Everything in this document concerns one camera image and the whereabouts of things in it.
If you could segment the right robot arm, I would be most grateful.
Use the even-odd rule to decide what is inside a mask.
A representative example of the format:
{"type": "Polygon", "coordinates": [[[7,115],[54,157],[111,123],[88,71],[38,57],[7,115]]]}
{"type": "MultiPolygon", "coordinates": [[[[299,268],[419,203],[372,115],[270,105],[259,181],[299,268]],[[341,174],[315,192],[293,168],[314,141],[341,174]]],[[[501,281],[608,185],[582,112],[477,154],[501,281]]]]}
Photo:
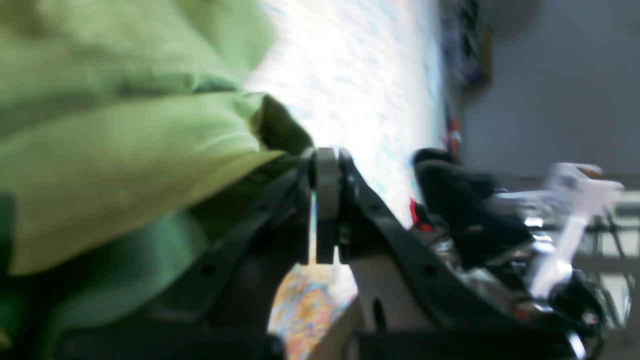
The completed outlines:
{"type": "Polygon", "coordinates": [[[573,260],[620,185],[589,171],[598,168],[558,162],[543,189],[499,193],[490,175],[466,171],[446,152],[414,156],[426,208],[446,223],[461,267],[489,271],[510,292],[507,305],[490,305],[499,324],[548,324],[583,337],[602,329],[605,310],[573,260]]]}

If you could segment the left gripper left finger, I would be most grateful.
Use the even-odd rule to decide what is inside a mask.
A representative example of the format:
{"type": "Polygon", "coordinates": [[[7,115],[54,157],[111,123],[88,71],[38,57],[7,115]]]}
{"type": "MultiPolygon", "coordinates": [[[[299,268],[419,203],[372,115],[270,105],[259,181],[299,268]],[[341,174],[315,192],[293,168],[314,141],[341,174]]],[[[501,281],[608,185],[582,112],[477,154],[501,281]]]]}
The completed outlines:
{"type": "Polygon", "coordinates": [[[57,360],[285,360],[275,294],[309,261],[315,150],[270,183],[240,223],[160,295],[108,325],[67,332],[57,360]]]}

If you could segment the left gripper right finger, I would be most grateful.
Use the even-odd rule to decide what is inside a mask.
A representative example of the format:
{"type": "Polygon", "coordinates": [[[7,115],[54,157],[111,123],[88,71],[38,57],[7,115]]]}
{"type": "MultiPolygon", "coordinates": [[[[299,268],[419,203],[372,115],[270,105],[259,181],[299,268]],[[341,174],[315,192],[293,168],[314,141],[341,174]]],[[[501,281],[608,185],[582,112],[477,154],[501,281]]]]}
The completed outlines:
{"type": "Polygon", "coordinates": [[[315,154],[317,260],[332,246],[358,297],[317,360],[583,360],[571,330],[522,323],[478,296],[406,230],[345,149],[315,154]]]}

